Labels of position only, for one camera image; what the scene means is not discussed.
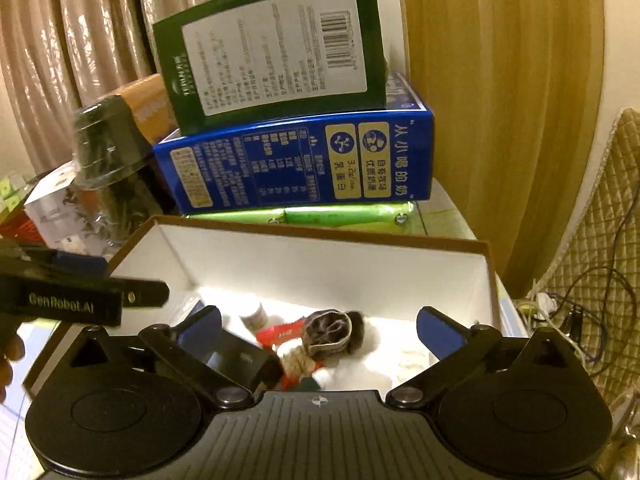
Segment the black circular disc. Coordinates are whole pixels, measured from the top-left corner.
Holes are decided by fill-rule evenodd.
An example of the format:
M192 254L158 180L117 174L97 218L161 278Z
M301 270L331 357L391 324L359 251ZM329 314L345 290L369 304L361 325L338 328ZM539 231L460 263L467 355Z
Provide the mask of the black circular disc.
M438 426L462 458L510 477L565 475L597 458L611 430L606 405L562 368L536 368L484 376L444 396Z
M167 462L193 439L200 404L168 378L100 365L45 384L25 429L51 468L77 476L132 476Z

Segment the human hand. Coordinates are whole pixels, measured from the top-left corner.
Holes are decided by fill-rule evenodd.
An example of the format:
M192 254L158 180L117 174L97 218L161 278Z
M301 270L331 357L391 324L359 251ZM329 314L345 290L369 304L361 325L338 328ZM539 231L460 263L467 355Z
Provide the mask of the human hand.
M6 399L6 387L14 378L14 371L9 361L17 361L24 357L24 342L17 334L14 335L2 351L0 359L0 404Z

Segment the blue milk carton box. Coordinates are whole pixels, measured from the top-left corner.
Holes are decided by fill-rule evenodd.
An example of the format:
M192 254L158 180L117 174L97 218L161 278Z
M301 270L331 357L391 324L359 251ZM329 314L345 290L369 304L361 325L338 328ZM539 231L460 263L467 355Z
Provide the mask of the blue milk carton box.
M428 199L433 113L404 76L386 109L265 121L154 147L183 214L293 205Z

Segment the round blue icon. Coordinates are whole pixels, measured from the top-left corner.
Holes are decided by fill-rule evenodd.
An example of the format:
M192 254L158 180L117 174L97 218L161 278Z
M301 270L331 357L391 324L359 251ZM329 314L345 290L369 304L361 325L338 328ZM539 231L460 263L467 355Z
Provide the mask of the round blue icon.
M380 130L369 130L362 137L362 145L369 152L380 152L386 146L386 135Z
M336 153L349 153L355 147L356 141L347 132L337 132L331 136L329 144Z

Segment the curtain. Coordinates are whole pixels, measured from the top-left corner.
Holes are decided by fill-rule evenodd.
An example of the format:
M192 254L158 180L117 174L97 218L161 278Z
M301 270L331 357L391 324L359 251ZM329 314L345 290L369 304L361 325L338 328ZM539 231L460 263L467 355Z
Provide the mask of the curtain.
M564 232L596 126L603 0L404 0L410 78L434 111L434 176L513 297Z
M0 62L36 173L70 160L72 115L156 70L152 24L207 0L0 0Z

